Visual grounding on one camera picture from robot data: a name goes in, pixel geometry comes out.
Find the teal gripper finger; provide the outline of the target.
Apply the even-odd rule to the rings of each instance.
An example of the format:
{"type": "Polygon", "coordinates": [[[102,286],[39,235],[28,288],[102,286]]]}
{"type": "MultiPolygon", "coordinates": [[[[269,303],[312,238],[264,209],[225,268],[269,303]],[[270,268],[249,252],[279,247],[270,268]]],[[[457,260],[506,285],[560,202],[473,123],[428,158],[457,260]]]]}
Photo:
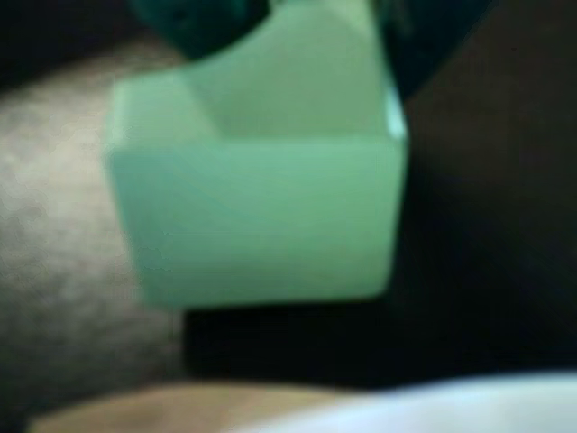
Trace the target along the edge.
{"type": "Polygon", "coordinates": [[[218,53],[249,34],[270,14],[268,1],[136,0],[142,24],[191,59],[218,53]]]}
{"type": "Polygon", "coordinates": [[[377,1],[375,7],[398,91],[408,99],[455,50],[455,2],[377,1]]]}

